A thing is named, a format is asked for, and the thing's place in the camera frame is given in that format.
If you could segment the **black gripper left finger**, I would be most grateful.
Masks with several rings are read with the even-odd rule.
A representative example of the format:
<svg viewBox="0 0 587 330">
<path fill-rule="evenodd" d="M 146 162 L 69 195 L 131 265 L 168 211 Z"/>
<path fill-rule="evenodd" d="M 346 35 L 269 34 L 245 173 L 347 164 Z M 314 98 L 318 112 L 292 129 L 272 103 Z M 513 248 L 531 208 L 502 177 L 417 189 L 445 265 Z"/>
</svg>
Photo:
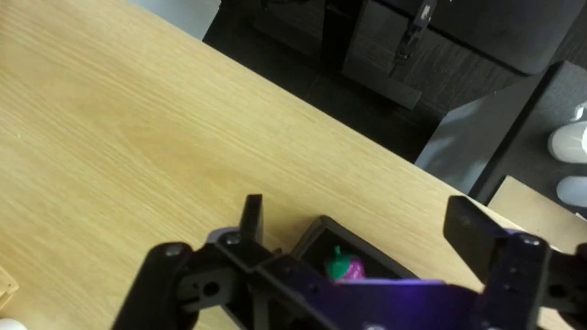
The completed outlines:
<svg viewBox="0 0 587 330">
<path fill-rule="evenodd" d="M 208 250 L 221 255 L 250 257 L 263 246 L 263 197 L 248 195 L 237 228 L 221 228 L 208 237 Z"/>
</svg>

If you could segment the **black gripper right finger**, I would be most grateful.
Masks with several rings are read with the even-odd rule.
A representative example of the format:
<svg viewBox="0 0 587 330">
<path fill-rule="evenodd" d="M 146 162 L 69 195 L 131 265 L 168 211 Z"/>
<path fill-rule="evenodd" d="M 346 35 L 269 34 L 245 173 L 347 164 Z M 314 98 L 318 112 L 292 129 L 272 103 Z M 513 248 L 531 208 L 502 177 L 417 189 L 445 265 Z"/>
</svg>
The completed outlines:
<svg viewBox="0 0 587 330">
<path fill-rule="evenodd" d="M 514 257 L 514 235 L 465 197 L 450 197 L 445 217 L 445 239 L 474 276 L 491 288 L 513 292 L 509 263 Z"/>
</svg>

